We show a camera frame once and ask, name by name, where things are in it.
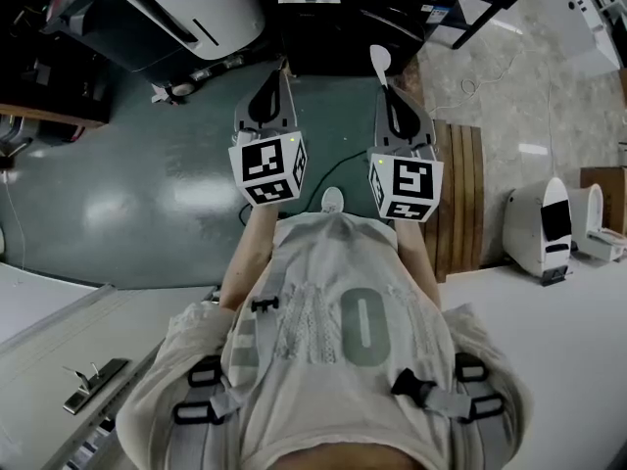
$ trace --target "white t-shirt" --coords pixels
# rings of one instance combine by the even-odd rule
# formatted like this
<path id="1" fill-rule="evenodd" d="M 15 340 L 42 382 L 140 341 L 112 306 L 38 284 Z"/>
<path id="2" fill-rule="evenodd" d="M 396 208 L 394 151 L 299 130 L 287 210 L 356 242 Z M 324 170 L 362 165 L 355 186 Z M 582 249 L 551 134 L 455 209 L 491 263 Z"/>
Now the white t-shirt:
<path id="1" fill-rule="evenodd" d="M 451 391 L 455 368 L 447 323 L 403 267 L 393 230 L 346 214 L 303 214 L 277 226 L 274 259 L 289 259 L 278 336 L 263 382 L 239 412 L 241 467 L 265 470 L 296 450 L 362 443 L 448 470 L 450 421 L 390 393 L 406 367 Z M 254 382 L 256 315 L 247 301 L 232 326 L 232 311 L 201 304 L 172 321 L 118 417 L 122 446 L 140 469 L 169 468 L 171 410 L 204 356 L 223 347 L 229 383 Z"/>

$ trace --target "label sticker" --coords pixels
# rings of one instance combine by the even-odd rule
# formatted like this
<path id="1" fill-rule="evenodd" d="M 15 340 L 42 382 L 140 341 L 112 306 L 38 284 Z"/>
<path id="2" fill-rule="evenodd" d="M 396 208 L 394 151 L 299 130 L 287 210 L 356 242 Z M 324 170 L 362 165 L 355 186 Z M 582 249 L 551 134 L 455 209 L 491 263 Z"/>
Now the label sticker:
<path id="1" fill-rule="evenodd" d="M 434 7 L 430 16 L 427 18 L 427 24 L 439 24 L 449 13 L 450 9 L 447 7 Z"/>

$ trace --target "shoe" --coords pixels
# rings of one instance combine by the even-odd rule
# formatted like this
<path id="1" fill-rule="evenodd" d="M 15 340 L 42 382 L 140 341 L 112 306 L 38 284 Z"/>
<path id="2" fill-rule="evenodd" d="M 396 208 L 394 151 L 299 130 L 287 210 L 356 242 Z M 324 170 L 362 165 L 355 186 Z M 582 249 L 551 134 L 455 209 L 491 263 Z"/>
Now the shoe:
<path id="1" fill-rule="evenodd" d="M 322 212 L 328 214 L 344 210 L 344 195 L 339 188 L 331 186 L 322 195 Z"/>

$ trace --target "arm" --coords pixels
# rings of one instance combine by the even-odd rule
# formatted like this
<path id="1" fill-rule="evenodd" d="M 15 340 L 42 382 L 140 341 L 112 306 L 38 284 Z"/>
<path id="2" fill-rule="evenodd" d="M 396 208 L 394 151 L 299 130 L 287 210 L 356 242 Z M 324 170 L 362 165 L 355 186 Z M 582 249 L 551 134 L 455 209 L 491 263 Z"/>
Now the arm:
<path id="1" fill-rule="evenodd" d="M 242 238 L 226 269 L 219 305 L 237 310 L 265 270 L 272 256 L 278 206 L 253 208 Z"/>
<path id="2" fill-rule="evenodd" d="M 417 221 L 394 221 L 399 243 L 399 258 L 420 289 L 437 308 L 441 308 L 440 291 L 424 246 Z"/>

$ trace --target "floor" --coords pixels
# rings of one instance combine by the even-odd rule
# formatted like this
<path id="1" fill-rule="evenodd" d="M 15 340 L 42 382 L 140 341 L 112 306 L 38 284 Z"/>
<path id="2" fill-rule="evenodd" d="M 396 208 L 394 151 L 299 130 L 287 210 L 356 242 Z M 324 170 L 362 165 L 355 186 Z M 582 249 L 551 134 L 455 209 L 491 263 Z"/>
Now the floor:
<path id="1" fill-rule="evenodd" d="M 481 5 L 464 1 L 470 16 Z M 440 28 L 420 51 L 426 107 L 451 106 L 467 95 L 464 78 L 492 80 L 469 101 L 439 109 L 436 118 L 483 130 L 486 214 L 483 261 L 503 255 L 505 197 L 552 174 L 548 156 L 521 153 L 527 143 L 550 149 L 548 97 L 555 172 L 578 183 L 582 165 L 615 165 L 624 139 L 624 102 L 617 74 L 579 78 L 563 64 L 553 34 L 534 0 L 499 13 L 463 48 L 446 43 L 456 30 Z M 29 269 L 121 288 L 219 283 L 242 231 L 245 204 L 235 189 L 227 149 L 238 100 L 258 88 L 272 65 L 231 71 L 208 82 L 180 107 L 151 105 L 150 86 L 127 77 L 112 122 L 71 145 L 33 145 L 20 155 L 8 186 L 25 236 Z M 466 90 L 471 86 L 464 83 Z M 341 159 L 372 140 L 377 83 L 372 78 L 303 77 L 292 82 L 310 165 L 303 210 L 318 180 Z M 347 192 L 347 211 L 374 217 L 376 210 L 358 158 L 325 182 Z M 313 200 L 317 207 L 321 191 Z M 22 265 L 21 230 L 9 201 L 0 200 L 6 260 Z"/>

